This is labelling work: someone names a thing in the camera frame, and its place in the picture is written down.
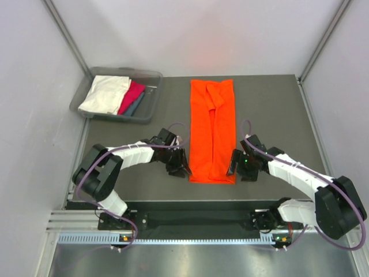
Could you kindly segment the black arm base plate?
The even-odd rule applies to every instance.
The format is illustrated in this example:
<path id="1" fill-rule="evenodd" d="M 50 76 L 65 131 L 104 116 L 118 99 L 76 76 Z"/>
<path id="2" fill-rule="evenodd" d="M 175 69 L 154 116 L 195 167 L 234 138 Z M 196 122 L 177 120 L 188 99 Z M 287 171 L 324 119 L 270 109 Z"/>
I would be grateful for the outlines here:
<path id="1" fill-rule="evenodd" d="M 123 217 L 135 223 L 139 234 L 159 227 L 211 231 L 227 227 L 229 231 L 300 230 L 301 223 L 284 223 L 271 211 L 272 200 L 182 200 L 129 201 Z"/>

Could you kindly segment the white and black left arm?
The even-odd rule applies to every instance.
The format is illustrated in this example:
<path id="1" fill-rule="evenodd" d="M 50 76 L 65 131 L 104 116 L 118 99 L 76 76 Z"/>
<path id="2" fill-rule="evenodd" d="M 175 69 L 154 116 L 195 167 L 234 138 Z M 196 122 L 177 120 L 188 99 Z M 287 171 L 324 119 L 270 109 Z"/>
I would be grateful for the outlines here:
<path id="1" fill-rule="evenodd" d="M 138 200 L 158 200 L 170 184 L 178 185 L 191 173 L 185 151 L 188 140 L 163 128 L 150 139 L 120 147 L 95 144 L 85 155 L 72 181 L 77 192 L 101 210 L 99 230 L 145 230 L 157 226 L 157 213 L 123 200 L 123 189 L 138 185 Z"/>

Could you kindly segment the orange t shirt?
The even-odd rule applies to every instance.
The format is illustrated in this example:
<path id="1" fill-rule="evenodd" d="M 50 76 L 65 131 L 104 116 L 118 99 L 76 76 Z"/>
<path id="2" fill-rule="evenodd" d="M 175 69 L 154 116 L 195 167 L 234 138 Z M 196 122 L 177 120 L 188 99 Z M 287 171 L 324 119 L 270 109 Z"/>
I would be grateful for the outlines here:
<path id="1" fill-rule="evenodd" d="M 227 175 L 236 148 L 234 83 L 191 80 L 190 182 L 234 185 Z"/>

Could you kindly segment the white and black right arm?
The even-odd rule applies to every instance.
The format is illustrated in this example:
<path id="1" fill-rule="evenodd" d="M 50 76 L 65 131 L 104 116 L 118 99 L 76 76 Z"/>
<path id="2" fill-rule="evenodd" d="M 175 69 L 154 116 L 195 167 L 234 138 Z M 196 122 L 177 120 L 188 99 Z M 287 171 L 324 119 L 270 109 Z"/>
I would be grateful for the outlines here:
<path id="1" fill-rule="evenodd" d="M 276 147 L 268 149 L 265 154 L 247 145 L 243 150 L 233 151 L 227 172 L 229 176 L 239 174 L 242 180 L 254 182 L 260 171 L 289 183 L 309 198 L 300 201 L 285 197 L 270 206 L 269 222 L 275 228 L 298 222 L 318 227 L 325 236 L 337 240 L 367 219 L 349 178 L 319 174 Z"/>

